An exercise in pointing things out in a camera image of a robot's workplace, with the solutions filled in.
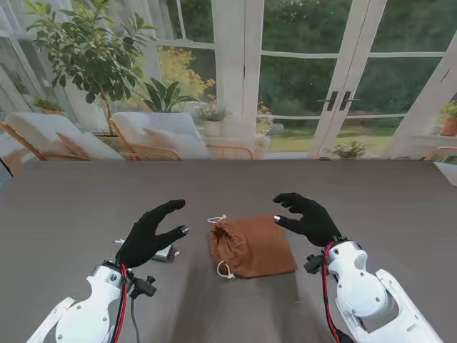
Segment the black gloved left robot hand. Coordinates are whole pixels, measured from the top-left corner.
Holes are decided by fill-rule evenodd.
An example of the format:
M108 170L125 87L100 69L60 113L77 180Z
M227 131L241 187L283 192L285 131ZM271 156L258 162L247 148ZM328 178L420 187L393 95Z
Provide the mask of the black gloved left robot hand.
M145 212L136 221L116 254L117 265L127 269L140 267L147 263L158 251L167 248L175 241L187 235L189 228L181 225L168 232L157 234L159 224L167 214L182 209L186 205L183 199L171 200Z

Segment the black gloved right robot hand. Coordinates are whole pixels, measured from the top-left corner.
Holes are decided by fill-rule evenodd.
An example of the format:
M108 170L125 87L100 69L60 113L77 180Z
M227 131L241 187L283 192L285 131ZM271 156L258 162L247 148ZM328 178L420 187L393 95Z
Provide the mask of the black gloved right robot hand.
M275 216L275 223L291 232L304 235L313 245L326 247L343 236L326 209L318 202L297 193L279 194L273 201L290 213L301 215L300 219Z

